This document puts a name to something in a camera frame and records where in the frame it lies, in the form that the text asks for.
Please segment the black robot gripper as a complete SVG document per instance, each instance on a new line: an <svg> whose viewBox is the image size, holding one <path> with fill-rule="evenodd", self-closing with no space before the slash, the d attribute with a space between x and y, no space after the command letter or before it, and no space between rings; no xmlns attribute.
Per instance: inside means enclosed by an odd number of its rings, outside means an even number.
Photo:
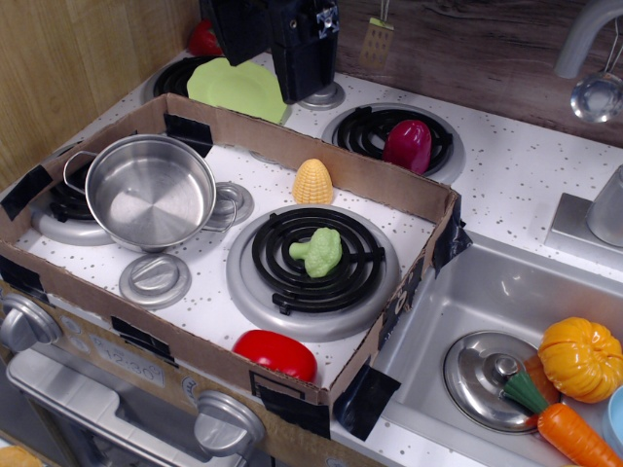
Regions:
<svg viewBox="0 0 623 467"><path fill-rule="evenodd" d="M333 83L340 31L335 1L206 1L204 15L233 66L271 48L286 104Z"/></svg>

